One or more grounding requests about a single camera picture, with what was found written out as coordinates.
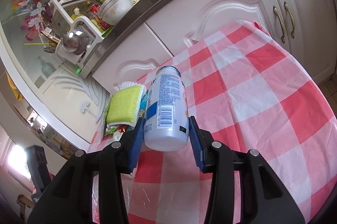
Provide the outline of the white plastic drink bottle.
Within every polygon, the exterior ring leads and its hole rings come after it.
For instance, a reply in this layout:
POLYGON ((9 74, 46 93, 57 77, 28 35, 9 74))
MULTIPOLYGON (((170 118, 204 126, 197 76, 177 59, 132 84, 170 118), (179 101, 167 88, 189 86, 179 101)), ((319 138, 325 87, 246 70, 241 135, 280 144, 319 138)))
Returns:
POLYGON ((187 95, 181 73, 174 66, 163 66, 147 95, 144 143, 152 150, 171 152, 184 148, 188 138, 187 95))

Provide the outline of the white kitchen cabinets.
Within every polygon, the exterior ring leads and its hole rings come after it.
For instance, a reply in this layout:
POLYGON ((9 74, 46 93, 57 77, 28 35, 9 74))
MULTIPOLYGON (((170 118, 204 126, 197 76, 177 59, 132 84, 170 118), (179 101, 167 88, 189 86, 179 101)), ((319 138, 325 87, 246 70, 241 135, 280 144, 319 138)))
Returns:
POLYGON ((170 56, 196 44, 237 20, 261 23, 279 45, 290 52, 316 83, 336 68, 336 9, 334 0, 172 0, 142 19, 93 73, 112 93, 125 81, 135 81, 166 62, 170 56), (295 18, 295 38, 284 1, 295 18), (286 42, 273 13, 286 26, 286 42))

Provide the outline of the green snack packet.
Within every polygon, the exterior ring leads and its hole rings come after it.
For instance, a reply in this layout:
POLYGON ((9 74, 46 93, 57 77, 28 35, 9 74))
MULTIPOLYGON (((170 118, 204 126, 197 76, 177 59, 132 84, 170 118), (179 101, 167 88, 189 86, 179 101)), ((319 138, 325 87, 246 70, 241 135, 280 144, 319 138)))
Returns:
POLYGON ((128 128, 127 115, 117 109, 109 108, 106 114, 105 135, 113 135, 115 132, 126 133, 128 128))

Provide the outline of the blue snack packet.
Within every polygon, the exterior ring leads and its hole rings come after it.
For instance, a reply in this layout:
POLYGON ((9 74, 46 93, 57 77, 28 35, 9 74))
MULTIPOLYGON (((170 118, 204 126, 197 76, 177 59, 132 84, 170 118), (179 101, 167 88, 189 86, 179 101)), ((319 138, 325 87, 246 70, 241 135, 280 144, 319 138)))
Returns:
POLYGON ((147 96, 148 96, 148 90, 145 92, 145 94, 143 95, 143 97, 141 99, 138 117, 142 117, 143 118, 144 115, 145 115, 145 113, 146 113, 147 96))

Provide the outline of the yellow green sponge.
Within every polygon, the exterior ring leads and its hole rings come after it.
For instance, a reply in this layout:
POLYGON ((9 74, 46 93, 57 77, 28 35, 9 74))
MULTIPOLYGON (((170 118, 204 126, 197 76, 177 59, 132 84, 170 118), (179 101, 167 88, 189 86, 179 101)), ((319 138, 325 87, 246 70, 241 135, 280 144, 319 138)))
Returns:
POLYGON ((146 86, 126 81, 112 95, 106 114, 106 123, 112 125, 129 125, 134 127, 138 121, 138 113, 146 86))

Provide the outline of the red white checkered tablecloth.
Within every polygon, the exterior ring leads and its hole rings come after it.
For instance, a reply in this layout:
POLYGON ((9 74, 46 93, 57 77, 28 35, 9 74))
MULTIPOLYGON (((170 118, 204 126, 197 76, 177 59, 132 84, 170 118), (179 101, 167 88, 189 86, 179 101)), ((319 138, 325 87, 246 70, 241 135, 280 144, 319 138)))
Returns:
MULTIPOLYGON (((237 21, 167 64, 180 71, 198 126, 233 150, 258 150, 311 220, 336 184, 336 117, 298 61, 260 23, 237 21)), ((205 220, 211 174, 190 145, 144 148, 123 185, 130 223, 205 220)))

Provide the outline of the steel ladle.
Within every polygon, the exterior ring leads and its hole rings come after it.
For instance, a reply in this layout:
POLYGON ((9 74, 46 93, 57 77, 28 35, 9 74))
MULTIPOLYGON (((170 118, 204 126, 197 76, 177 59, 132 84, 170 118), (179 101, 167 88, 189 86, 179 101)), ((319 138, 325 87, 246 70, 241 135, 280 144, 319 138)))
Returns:
POLYGON ((56 47, 60 45, 65 51, 80 55, 85 52, 89 43, 89 37, 82 31, 70 31, 59 39, 45 31, 42 31, 42 35, 51 41, 49 47, 45 47, 44 51, 47 53, 55 53, 56 47))

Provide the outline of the white ceramic bowl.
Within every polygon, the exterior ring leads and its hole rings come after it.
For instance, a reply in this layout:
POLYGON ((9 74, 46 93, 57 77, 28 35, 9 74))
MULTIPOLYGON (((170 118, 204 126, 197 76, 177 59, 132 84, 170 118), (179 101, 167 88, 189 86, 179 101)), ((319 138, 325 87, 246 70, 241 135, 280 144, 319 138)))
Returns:
POLYGON ((132 7, 131 0, 106 0, 99 7, 98 16, 115 26, 132 7))

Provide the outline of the white dish rack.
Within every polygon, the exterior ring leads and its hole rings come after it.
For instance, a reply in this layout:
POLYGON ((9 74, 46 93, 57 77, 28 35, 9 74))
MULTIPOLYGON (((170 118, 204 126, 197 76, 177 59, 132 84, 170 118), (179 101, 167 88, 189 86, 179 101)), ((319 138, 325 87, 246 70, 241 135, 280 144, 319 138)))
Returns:
POLYGON ((50 0, 49 7, 52 11, 51 27, 60 37, 68 32, 83 32, 87 36, 87 46, 82 54, 76 55, 67 51, 62 45, 56 47, 56 53, 68 62, 83 68, 87 59, 103 41, 103 33, 92 23, 87 16, 90 4, 98 0, 50 0))

